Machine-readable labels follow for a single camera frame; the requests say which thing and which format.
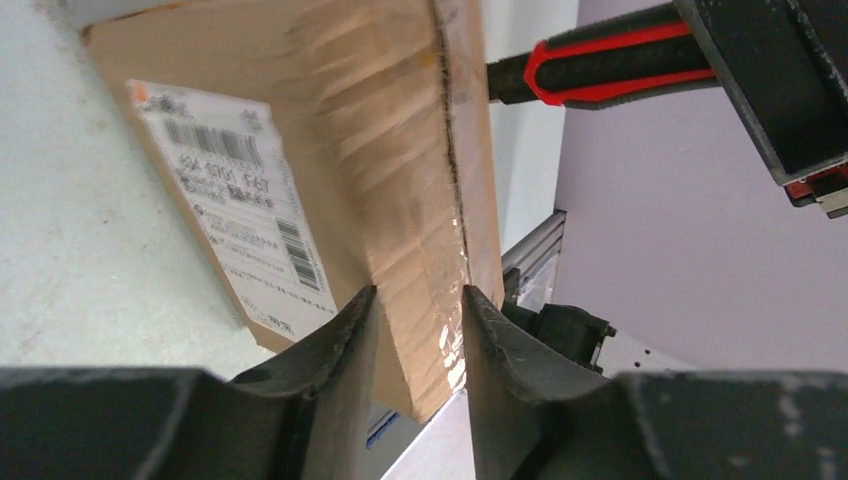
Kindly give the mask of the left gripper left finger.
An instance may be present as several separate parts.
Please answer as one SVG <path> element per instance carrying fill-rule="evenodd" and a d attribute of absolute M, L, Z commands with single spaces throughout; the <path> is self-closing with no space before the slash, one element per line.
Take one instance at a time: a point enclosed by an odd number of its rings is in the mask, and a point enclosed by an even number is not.
<path fill-rule="evenodd" d="M 5 479 L 358 479 L 377 346 L 367 286 L 225 381 L 198 368 L 5 368 Z"/>

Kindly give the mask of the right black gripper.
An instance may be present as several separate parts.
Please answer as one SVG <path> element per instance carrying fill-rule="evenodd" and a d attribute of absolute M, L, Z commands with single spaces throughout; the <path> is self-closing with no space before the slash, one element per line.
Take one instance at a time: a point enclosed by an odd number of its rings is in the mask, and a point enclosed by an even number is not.
<path fill-rule="evenodd" d="M 791 204 L 818 205 L 829 219 L 846 216 L 846 2 L 675 7 Z"/>

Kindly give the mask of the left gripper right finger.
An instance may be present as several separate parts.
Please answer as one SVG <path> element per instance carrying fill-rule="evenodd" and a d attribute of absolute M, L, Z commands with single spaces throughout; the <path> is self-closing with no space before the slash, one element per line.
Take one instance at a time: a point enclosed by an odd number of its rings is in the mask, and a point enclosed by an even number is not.
<path fill-rule="evenodd" d="M 480 479 L 843 479 L 847 377 L 695 370 L 606 378 L 463 292 Z"/>

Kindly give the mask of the red black utility knife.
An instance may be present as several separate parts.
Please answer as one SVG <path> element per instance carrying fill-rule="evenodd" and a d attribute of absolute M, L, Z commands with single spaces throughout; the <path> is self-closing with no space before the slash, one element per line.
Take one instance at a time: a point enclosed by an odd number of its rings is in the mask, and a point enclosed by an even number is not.
<path fill-rule="evenodd" d="M 487 80 L 492 102 L 582 110 L 719 84 L 672 3 L 543 39 L 526 53 L 489 63 Z"/>

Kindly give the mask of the brown cardboard express box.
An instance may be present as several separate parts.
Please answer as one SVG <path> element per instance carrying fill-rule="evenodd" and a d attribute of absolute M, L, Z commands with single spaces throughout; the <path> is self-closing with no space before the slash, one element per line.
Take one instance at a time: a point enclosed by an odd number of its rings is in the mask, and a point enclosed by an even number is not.
<path fill-rule="evenodd" d="M 377 288 L 375 401 L 423 423 L 464 386 L 462 288 L 504 296 L 479 2 L 181 1 L 82 41 L 259 345 L 306 337 L 248 319 L 130 80 L 269 105 L 337 312 Z"/>

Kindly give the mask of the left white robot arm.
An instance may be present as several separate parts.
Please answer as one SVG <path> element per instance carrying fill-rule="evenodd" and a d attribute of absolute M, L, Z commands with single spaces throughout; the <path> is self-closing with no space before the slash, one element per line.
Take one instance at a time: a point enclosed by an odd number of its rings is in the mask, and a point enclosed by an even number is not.
<path fill-rule="evenodd" d="M 377 290 L 230 381 L 195 368 L 5 368 L 5 479 L 357 479 Z M 614 328 L 572 306 L 462 290 L 481 479 L 843 479 L 847 378 L 602 374 Z"/>

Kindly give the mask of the white shipping label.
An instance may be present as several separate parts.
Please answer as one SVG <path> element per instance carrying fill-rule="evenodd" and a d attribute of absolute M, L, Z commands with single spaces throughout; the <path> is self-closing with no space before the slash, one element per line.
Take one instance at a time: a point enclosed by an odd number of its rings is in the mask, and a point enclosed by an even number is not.
<path fill-rule="evenodd" d="M 250 321 L 291 342 L 337 312 L 269 105 L 130 80 L 127 89 Z"/>

